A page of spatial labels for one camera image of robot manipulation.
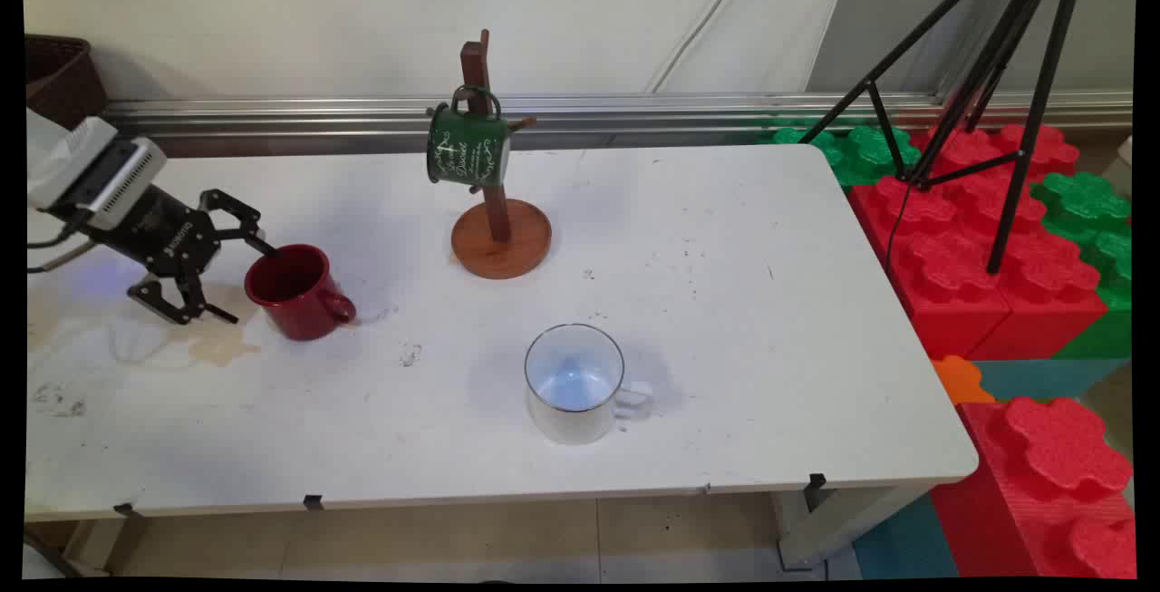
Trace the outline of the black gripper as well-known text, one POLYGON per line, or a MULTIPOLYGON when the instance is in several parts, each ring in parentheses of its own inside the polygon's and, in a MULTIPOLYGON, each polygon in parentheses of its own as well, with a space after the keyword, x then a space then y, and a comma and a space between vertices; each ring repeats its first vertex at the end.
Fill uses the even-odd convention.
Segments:
POLYGON ((119 225, 92 226, 90 239, 145 266, 148 275, 130 286, 126 295, 153 315, 179 326, 203 315, 235 325, 239 324, 235 315, 206 301, 200 275, 206 273, 208 265, 222 250, 220 241, 225 240, 244 240, 262 255, 277 257, 278 250, 264 241, 264 231, 258 226, 260 219, 261 212, 220 189, 202 192, 195 210, 161 188, 148 186, 119 225), (227 212, 239 225, 213 228, 208 216, 212 211, 227 212), (191 273, 195 276, 188 279, 191 273), (171 277, 177 287, 181 306, 165 297, 164 277, 171 277))

